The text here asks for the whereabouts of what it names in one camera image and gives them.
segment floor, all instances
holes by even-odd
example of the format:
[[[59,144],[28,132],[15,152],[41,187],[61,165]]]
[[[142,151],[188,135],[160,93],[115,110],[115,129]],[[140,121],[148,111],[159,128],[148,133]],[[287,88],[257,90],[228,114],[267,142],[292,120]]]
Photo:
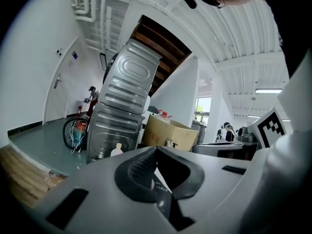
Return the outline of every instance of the floor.
[[[0,149],[0,165],[12,195],[29,208],[35,207],[49,189],[65,179],[63,176],[39,169],[10,146]]]
[[[48,122],[10,137],[12,143],[26,155],[49,168],[55,174],[69,176],[86,165],[86,151],[71,154],[63,142],[65,119]]]

